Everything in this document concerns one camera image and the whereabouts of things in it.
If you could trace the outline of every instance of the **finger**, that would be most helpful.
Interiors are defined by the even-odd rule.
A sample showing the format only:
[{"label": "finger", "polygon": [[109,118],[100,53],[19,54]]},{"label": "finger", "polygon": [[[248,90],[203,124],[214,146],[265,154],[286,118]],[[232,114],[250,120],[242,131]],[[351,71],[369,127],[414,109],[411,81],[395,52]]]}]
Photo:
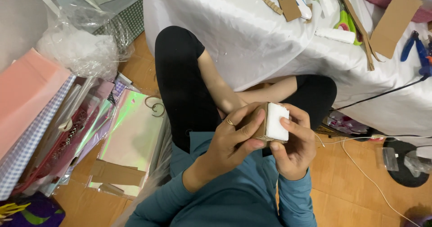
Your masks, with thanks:
[{"label": "finger", "polygon": [[239,142],[251,138],[252,135],[258,130],[265,117],[264,109],[260,109],[256,115],[253,116],[252,121],[241,129],[229,134],[228,140],[231,144],[235,145]]},{"label": "finger", "polygon": [[280,142],[271,141],[270,149],[279,169],[287,170],[291,161],[288,158],[285,147]]},{"label": "finger", "polygon": [[281,104],[281,106],[289,110],[289,116],[297,119],[300,126],[311,128],[311,121],[307,112],[291,104]]},{"label": "finger", "polygon": [[259,139],[249,138],[231,156],[236,163],[241,164],[250,153],[264,147],[264,142]]},{"label": "finger", "polygon": [[238,125],[243,118],[249,114],[251,114],[256,108],[261,106],[263,103],[261,102],[254,102],[247,106],[244,106],[242,108],[239,108],[235,110],[234,112],[230,113],[227,118],[234,124]]},{"label": "finger", "polygon": [[303,142],[309,143],[305,145],[312,145],[313,147],[315,147],[315,143],[311,143],[315,141],[315,133],[310,128],[302,127],[299,124],[285,117],[280,119],[280,124],[287,131],[294,134],[298,139],[302,140]]}]

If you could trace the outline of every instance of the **pink paper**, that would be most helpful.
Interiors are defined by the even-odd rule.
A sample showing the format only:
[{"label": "pink paper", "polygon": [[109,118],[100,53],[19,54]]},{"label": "pink paper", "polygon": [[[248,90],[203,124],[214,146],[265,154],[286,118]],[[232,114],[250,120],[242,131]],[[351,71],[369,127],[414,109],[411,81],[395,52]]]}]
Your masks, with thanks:
[{"label": "pink paper", "polygon": [[68,79],[70,71],[29,50],[0,74],[0,158]]}]

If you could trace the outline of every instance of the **styrofoam block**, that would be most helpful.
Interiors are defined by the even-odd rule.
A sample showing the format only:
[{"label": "styrofoam block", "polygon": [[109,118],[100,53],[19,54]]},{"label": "styrofoam block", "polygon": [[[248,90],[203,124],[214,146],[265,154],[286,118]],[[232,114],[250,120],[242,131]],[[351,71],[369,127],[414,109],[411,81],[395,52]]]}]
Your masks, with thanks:
[{"label": "styrofoam block", "polygon": [[356,39],[354,32],[332,28],[317,28],[315,35],[350,44]]},{"label": "styrofoam block", "polygon": [[266,136],[277,140],[288,141],[288,131],[280,124],[282,117],[289,118],[289,111],[278,104],[267,105]]}]

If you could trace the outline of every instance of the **scissors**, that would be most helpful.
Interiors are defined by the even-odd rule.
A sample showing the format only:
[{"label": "scissors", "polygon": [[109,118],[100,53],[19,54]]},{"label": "scissors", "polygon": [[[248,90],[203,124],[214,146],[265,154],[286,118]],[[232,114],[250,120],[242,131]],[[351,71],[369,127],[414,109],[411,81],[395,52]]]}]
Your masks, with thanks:
[{"label": "scissors", "polygon": [[347,12],[345,4],[341,0],[337,0],[340,6],[340,21],[334,26],[335,29],[340,29],[344,31],[351,31],[355,33],[354,45],[361,45],[363,43],[363,37],[361,33],[357,30],[354,24],[353,18]]}]

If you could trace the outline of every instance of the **table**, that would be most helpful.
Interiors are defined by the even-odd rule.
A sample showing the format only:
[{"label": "table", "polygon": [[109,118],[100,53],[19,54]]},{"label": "table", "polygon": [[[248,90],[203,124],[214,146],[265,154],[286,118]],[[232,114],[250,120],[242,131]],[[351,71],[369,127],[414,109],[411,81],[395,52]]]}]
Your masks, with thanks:
[{"label": "table", "polygon": [[[383,10],[364,0],[350,2],[365,29],[371,31]],[[148,47],[154,53],[156,36],[163,28],[185,27],[204,44],[219,73],[235,91],[284,75],[322,74],[337,84],[334,107],[420,79],[416,52],[412,51],[404,63],[399,57],[412,30],[422,38],[427,36],[426,24],[410,23],[393,58],[379,55],[383,62],[374,60],[375,71],[368,71],[364,47],[314,36],[317,27],[332,27],[339,12],[322,18],[318,2],[306,3],[313,5],[309,24],[303,19],[286,22],[262,0],[143,0]],[[432,136],[432,79],[343,109],[342,113],[388,135]],[[417,146],[432,144],[432,139],[403,140]]]}]

